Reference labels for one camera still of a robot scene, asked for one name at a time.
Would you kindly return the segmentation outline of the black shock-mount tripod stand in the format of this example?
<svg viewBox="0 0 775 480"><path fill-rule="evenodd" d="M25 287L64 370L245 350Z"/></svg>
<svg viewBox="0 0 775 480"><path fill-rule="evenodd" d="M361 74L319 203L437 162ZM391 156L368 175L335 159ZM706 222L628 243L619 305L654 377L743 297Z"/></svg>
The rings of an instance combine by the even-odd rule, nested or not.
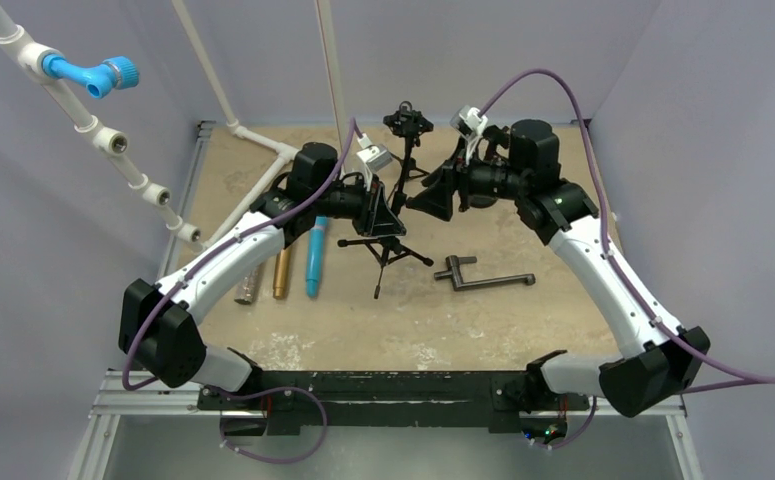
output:
<svg viewBox="0 0 775 480"><path fill-rule="evenodd" d="M404 141L404 153L400 158L412 156L413 150L421 145L421 136L434 129L433 123L420 110L416 110L412 103L407 100L402 101L392 114L384 116L383 124L390 130L393 136ZM409 161L405 163L404 172L408 171L408 167ZM394 185L391 192L387 195L390 208L398 218L408 199L408 195L405 192L407 183L408 181L405 181ZM379 276L373 293L375 300L380 297L383 274L387 266L407 257L420 261L426 267L431 267L434 264L431 258L404 245L400 237L371 238L359 235L358 239L340 239L337 241L339 248L364 246L375 258L379 265Z"/></svg>

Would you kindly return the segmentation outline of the black tripod microphone stand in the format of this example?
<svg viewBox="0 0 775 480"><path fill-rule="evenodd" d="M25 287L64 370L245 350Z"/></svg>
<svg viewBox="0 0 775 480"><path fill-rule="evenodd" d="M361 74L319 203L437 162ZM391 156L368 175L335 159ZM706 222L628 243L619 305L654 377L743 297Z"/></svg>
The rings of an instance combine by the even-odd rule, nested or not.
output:
<svg viewBox="0 0 775 480"><path fill-rule="evenodd" d="M425 179L429 175L428 171L418 167L417 161L413 156L410 156L407 158L400 158L394 153L390 153L390 155L394 159L394 161L399 165L399 169L400 169L398 179L394 182L394 185L398 185L399 183L405 182L405 181ZM407 161L409 161L408 171L404 172L405 163Z"/></svg>

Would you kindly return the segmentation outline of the glitter silver-head microphone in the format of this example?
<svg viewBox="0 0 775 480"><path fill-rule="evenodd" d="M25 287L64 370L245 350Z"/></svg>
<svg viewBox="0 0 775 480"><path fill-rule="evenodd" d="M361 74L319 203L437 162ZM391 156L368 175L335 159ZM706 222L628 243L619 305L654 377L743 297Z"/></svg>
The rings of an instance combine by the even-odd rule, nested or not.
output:
<svg viewBox="0 0 775 480"><path fill-rule="evenodd" d="M239 305L253 305L258 297L263 264L250 270L234 290L234 302Z"/></svg>

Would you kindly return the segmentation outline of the gold microphone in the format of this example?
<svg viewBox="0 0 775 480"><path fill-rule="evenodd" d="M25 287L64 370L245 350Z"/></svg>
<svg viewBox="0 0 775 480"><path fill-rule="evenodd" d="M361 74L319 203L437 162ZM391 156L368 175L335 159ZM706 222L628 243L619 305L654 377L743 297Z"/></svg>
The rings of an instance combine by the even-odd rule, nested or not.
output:
<svg viewBox="0 0 775 480"><path fill-rule="evenodd" d="M291 259L291 247L283 249L275 257L272 283L272 297L275 300L284 300L289 294Z"/></svg>

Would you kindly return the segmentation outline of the blue microphone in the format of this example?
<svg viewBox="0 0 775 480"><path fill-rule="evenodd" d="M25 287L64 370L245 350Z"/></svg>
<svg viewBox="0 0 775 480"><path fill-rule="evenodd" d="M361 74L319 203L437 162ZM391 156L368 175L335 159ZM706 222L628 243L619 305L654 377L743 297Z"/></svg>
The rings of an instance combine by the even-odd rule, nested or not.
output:
<svg viewBox="0 0 775 480"><path fill-rule="evenodd" d="M311 299L318 296L321 285L328 225L329 219L326 216L317 216L314 226L309 231L305 290L306 295Z"/></svg>

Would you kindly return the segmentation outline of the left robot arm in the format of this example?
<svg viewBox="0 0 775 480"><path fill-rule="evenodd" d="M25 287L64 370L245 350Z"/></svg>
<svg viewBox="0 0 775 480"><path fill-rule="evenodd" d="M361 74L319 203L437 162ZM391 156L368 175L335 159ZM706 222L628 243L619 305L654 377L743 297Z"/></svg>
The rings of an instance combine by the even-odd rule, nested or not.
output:
<svg viewBox="0 0 775 480"><path fill-rule="evenodd" d="M319 142L305 144L289 171L277 176L234 227L180 270L154 282L137 279L125 290L119 348L168 387L188 382L222 389L235 408L260 399L253 364L232 349L207 345L199 324L216 303L266 260L309 232L318 217L347 219L362 237L403 236L377 171L392 154L369 145L352 160L359 169L341 176L347 153Z"/></svg>

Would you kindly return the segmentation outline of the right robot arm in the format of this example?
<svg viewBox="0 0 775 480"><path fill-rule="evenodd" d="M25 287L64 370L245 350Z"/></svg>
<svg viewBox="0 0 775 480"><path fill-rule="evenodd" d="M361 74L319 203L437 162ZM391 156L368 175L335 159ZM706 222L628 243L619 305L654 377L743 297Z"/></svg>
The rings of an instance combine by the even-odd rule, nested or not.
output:
<svg viewBox="0 0 775 480"><path fill-rule="evenodd" d="M448 221L473 197L511 200L521 222L575 274L608 324L616 358L548 354L527 367L527 399L547 407L562 394L597 396L632 418L694 381L711 347L706 332L688 329L648 293L614 243L601 232L598 207L578 184L564 179L560 140L542 120L491 126L483 138L507 155L485 162L460 140L424 180L408 208Z"/></svg>

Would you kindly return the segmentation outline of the black round-base microphone stand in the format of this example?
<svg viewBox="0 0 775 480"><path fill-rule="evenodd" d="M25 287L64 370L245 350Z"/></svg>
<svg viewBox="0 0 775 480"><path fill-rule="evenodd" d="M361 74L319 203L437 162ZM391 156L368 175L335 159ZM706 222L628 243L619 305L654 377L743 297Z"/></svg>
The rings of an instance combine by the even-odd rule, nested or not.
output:
<svg viewBox="0 0 775 480"><path fill-rule="evenodd" d="M497 202L498 199L495 197L471 196L469 206L473 209L487 209L494 206Z"/></svg>

